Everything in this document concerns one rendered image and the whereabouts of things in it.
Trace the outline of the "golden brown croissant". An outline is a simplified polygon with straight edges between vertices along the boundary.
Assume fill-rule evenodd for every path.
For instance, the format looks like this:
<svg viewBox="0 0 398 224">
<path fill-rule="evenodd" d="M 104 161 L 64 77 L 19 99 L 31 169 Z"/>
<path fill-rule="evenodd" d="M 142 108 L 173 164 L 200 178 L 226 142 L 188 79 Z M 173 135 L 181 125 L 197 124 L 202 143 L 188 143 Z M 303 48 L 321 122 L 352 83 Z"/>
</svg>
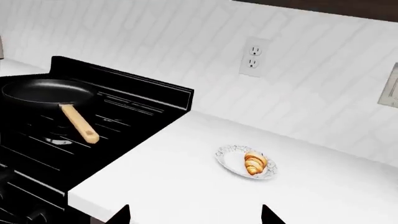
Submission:
<svg viewBox="0 0 398 224">
<path fill-rule="evenodd" d="M 267 165 L 267 159 L 260 152 L 250 151 L 244 155 L 244 165 L 249 175 L 260 174 Z"/>
</svg>

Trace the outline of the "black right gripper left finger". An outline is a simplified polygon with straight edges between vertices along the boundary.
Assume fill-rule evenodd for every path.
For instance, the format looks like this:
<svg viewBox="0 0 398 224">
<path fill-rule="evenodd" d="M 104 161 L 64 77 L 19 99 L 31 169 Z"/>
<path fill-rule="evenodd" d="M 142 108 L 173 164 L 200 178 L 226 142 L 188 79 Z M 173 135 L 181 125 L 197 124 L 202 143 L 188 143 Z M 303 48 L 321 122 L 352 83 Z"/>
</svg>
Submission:
<svg viewBox="0 0 398 224">
<path fill-rule="evenodd" d="M 125 205 L 114 216 L 112 216 L 105 224 L 130 224 L 129 205 Z"/>
</svg>

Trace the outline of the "white wall power outlet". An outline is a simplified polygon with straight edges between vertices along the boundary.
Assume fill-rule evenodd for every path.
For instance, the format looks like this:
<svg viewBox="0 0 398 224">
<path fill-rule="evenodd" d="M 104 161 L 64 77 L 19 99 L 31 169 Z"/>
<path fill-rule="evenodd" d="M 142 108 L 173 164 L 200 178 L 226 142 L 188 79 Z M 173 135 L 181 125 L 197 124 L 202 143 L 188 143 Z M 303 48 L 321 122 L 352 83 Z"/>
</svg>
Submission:
<svg viewBox="0 0 398 224">
<path fill-rule="evenodd" d="M 243 48 L 239 74 L 260 78 L 270 40 L 248 37 Z"/>
</svg>

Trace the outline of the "black gas stove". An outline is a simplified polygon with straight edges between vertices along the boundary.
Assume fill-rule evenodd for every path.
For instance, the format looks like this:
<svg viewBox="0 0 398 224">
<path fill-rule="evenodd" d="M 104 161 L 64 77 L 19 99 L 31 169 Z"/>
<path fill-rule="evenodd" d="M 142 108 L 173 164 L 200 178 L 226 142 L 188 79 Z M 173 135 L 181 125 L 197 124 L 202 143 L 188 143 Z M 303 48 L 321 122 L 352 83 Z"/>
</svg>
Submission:
<svg viewBox="0 0 398 224">
<path fill-rule="evenodd" d="M 91 224 L 71 189 L 173 123 L 193 89 L 53 56 L 0 77 L 0 224 Z"/>
</svg>

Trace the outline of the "dark wall cabinet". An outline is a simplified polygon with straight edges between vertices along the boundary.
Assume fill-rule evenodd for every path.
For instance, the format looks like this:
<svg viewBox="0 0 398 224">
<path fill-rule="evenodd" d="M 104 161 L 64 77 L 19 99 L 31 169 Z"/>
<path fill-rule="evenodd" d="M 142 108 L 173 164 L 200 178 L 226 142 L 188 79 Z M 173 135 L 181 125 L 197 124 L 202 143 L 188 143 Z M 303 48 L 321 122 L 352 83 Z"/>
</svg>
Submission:
<svg viewBox="0 0 398 224">
<path fill-rule="evenodd" d="M 398 0 L 233 0 L 260 5 L 398 22 Z"/>
</svg>

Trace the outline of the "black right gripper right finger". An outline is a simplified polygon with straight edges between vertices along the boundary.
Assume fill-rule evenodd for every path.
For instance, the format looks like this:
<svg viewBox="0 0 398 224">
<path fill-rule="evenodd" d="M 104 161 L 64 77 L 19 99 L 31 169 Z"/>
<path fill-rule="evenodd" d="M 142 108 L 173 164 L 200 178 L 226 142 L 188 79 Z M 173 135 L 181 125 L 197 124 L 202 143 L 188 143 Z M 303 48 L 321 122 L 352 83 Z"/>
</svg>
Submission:
<svg viewBox="0 0 398 224">
<path fill-rule="evenodd" d="M 267 205 L 262 205 L 262 224 L 286 224 Z"/>
</svg>

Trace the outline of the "white patterned plate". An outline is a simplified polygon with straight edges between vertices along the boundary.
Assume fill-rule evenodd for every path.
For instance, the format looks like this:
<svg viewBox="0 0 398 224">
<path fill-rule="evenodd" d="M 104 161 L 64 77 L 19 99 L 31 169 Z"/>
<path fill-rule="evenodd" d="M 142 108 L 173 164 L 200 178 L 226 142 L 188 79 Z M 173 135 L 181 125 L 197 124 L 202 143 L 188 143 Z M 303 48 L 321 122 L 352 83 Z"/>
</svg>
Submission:
<svg viewBox="0 0 398 224">
<path fill-rule="evenodd" d="M 267 159 L 267 165 L 264 171 L 260 174 L 249 175 L 244 165 L 244 155 L 247 152 L 255 151 L 260 152 L 263 156 L 263 152 L 251 149 L 247 146 L 242 145 L 227 145 L 220 147 L 215 153 L 216 160 L 229 171 L 238 174 L 242 177 L 250 179 L 265 180 L 275 177 L 278 173 L 278 168 L 273 160 L 265 156 Z"/>
</svg>

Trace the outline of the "beige wall switch plate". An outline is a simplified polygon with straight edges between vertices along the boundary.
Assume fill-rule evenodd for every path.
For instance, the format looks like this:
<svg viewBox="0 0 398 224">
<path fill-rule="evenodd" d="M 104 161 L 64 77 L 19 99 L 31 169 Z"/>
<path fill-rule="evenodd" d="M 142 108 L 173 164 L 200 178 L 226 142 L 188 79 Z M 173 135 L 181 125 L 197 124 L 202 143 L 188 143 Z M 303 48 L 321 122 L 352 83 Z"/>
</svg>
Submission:
<svg viewBox="0 0 398 224">
<path fill-rule="evenodd" d="M 398 62 L 393 66 L 377 103 L 392 108 L 398 108 Z"/>
</svg>

